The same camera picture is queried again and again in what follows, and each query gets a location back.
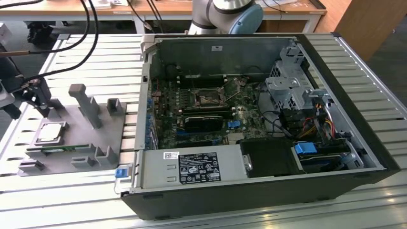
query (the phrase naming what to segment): black cable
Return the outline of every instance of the black cable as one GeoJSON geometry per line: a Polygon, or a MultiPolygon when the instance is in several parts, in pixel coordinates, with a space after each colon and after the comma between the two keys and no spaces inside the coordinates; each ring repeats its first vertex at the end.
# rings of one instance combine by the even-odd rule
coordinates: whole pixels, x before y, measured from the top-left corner
{"type": "Polygon", "coordinates": [[[260,83],[258,85],[258,93],[257,93],[257,110],[260,112],[260,116],[262,116],[264,120],[272,125],[274,126],[276,128],[280,129],[280,131],[284,133],[284,135],[288,137],[288,138],[292,138],[292,139],[296,139],[296,137],[281,127],[278,126],[276,123],[273,123],[265,116],[264,114],[269,111],[265,111],[265,112],[261,112],[260,110],[260,105],[258,105],[258,101],[260,101],[260,93],[261,93],[261,87],[262,87],[262,84],[265,84],[265,82],[260,83]]]}
{"type": "Polygon", "coordinates": [[[272,6],[269,6],[269,5],[266,4],[265,0],[262,0],[265,6],[266,6],[268,8],[270,8],[270,9],[273,9],[273,10],[276,10],[276,11],[280,12],[280,20],[278,20],[278,23],[277,23],[277,31],[278,31],[278,29],[280,29],[280,23],[281,23],[281,19],[282,19],[282,13],[288,13],[288,12],[284,11],[284,10],[281,10],[281,5],[280,5],[274,0],[272,0],[272,1],[274,2],[274,4],[278,5],[278,9],[274,8],[274,7],[272,7],[272,6]]]}
{"type": "Polygon", "coordinates": [[[141,17],[140,17],[140,15],[137,14],[137,12],[136,12],[136,10],[134,10],[134,8],[133,8],[132,3],[129,2],[129,0],[126,0],[126,3],[128,3],[128,5],[129,5],[129,7],[132,8],[132,11],[133,11],[136,17],[137,17],[138,20],[142,22],[144,27],[145,27],[148,30],[152,31],[150,25],[141,19],[141,17]]]}
{"type": "Polygon", "coordinates": [[[150,4],[152,4],[152,7],[153,7],[154,11],[157,12],[160,21],[162,21],[161,14],[160,14],[160,11],[158,11],[158,9],[157,9],[157,7],[156,7],[156,5],[154,5],[154,2],[153,2],[153,0],[149,0],[149,1],[150,1],[150,4]]]}
{"type": "Polygon", "coordinates": [[[29,51],[29,54],[43,54],[43,53],[47,54],[47,53],[62,52],[62,51],[66,51],[69,49],[73,49],[84,41],[84,39],[86,38],[88,33],[89,33],[90,17],[89,17],[89,11],[88,11],[86,5],[84,3],[84,0],[80,0],[80,1],[81,1],[81,6],[84,8],[84,12],[86,14],[86,27],[84,29],[84,35],[81,36],[81,38],[77,40],[77,42],[74,42],[70,46],[68,46],[65,48],[54,49],[54,50],[43,50],[43,51],[29,51]]]}
{"type": "Polygon", "coordinates": [[[157,11],[157,14],[160,15],[160,18],[157,17],[157,14],[156,14],[156,11],[154,11],[154,3],[152,1],[149,1],[149,0],[146,0],[146,3],[149,5],[150,11],[153,13],[153,16],[154,16],[154,18],[156,18],[156,20],[158,22],[160,31],[161,31],[161,33],[164,33],[162,26],[161,26],[161,21],[160,21],[162,19],[161,19],[161,15],[160,15],[158,11],[157,11]]]}
{"type": "Polygon", "coordinates": [[[59,69],[59,70],[54,70],[54,71],[50,71],[47,73],[42,73],[42,74],[34,75],[31,77],[27,77],[27,78],[23,79],[25,82],[27,82],[30,80],[34,80],[34,79],[38,79],[38,78],[42,78],[42,77],[45,77],[47,75],[53,75],[53,74],[57,74],[57,73],[62,73],[62,72],[70,71],[70,70],[78,68],[86,62],[86,60],[89,59],[89,57],[90,57],[90,55],[92,55],[92,53],[94,51],[94,48],[96,48],[96,45],[97,45],[97,40],[98,40],[98,22],[97,22],[97,14],[96,14],[96,9],[94,9],[92,0],[88,0],[88,1],[89,1],[92,13],[93,13],[93,18],[94,18],[94,40],[93,40],[93,44],[92,44],[92,47],[89,49],[88,54],[85,55],[82,60],[76,65],[73,65],[72,67],[68,67],[68,68],[59,69]]]}
{"type": "Polygon", "coordinates": [[[278,12],[280,12],[280,19],[278,19],[278,23],[277,23],[277,32],[278,32],[280,31],[281,19],[282,19],[281,5],[274,0],[272,0],[272,1],[274,2],[274,4],[278,5],[278,12]]]}
{"type": "Polygon", "coordinates": [[[35,3],[39,3],[41,1],[43,1],[43,0],[34,0],[34,1],[10,3],[10,4],[6,4],[6,5],[1,5],[0,9],[13,7],[13,6],[25,6],[25,5],[35,4],[35,3]]]}

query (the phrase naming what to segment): blue tab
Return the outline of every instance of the blue tab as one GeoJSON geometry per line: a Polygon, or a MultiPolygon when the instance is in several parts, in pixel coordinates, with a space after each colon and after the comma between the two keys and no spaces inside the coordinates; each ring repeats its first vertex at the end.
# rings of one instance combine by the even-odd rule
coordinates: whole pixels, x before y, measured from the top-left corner
{"type": "Polygon", "coordinates": [[[294,151],[297,154],[314,154],[316,148],[312,142],[300,142],[294,145],[294,151]]]}
{"type": "Polygon", "coordinates": [[[240,121],[228,122],[228,128],[236,128],[240,126],[240,121]]]}
{"type": "Polygon", "coordinates": [[[114,173],[116,178],[125,178],[128,177],[128,169],[126,168],[117,168],[114,173]]]}

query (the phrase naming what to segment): green circuit board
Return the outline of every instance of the green circuit board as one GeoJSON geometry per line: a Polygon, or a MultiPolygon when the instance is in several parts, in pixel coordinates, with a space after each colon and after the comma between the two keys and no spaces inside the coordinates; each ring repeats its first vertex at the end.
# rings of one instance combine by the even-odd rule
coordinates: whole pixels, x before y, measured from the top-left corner
{"type": "Polygon", "coordinates": [[[233,144],[234,141],[230,143],[228,136],[234,133],[240,133],[237,136],[244,139],[265,137],[266,129],[256,104],[257,85],[258,83],[245,83],[240,77],[228,77],[218,88],[181,89],[176,82],[156,81],[152,84],[152,98],[158,149],[233,144]],[[180,109],[201,109],[204,114],[213,107],[230,107],[233,110],[232,117],[222,119],[220,130],[186,133],[182,125],[185,116],[180,114],[180,109]],[[240,125],[229,128],[228,123],[234,121],[240,125]]]}

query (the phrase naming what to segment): power supply label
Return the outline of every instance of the power supply label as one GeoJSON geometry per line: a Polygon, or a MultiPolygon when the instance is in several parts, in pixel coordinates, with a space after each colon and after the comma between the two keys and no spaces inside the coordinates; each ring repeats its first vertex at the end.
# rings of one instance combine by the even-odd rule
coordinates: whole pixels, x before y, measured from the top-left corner
{"type": "Polygon", "coordinates": [[[220,181],[216,153],[177,156],[178,181],[182,185],[220,181]]]}

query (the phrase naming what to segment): white sticker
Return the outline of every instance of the white sticker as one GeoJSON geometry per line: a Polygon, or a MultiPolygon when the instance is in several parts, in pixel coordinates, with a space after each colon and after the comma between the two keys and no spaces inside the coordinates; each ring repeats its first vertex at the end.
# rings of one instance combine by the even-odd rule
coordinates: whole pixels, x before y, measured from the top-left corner
{"type": "Polygon", "coordinates": [[[221,49],[222,49],[222,46],[212,46],[212,52],[221,51],[221,49]]]}
{"type": "Polygon", "coordinates": [[[177,159],[178,152],[164,152],[164,160],[177,159]]]}
{"type": "Polygon", "coordinates": [[[113,11],[113,14],[132,14],[130,11],[113,11]]]}

